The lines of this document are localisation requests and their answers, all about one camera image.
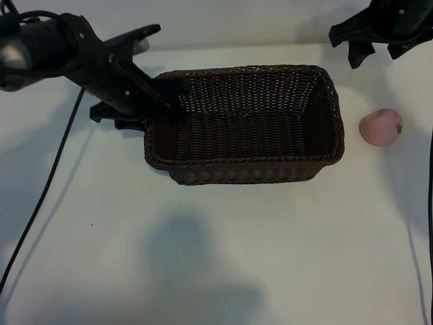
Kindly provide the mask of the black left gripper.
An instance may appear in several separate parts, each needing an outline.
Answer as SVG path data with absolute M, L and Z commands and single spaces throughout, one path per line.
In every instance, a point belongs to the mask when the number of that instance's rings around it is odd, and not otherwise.
M 89 117 L 100 123 L 114 121 L 117 130 L 145 131 L 144 120 L 155 114 L 174 121 L 185 119 L 180 96 L 190 91 L 186 79 L 150 78 L 133 62 L 136 44 L 161 30 L 144 26 L 103 42 L 83 16 L 63 14 L 78 37 L 73 70 L 65 77 L 101 102 L 90 107 Z

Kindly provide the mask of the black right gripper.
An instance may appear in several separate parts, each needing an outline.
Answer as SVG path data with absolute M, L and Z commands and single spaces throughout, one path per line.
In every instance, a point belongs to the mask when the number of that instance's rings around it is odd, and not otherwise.
M 429 41 L 430 2 L 371 1 L 366 9 L 332 26 L 328 36 L 332 47 L 348 41 L 348 61 L 356 69 L 375 53 L 371 43 Z

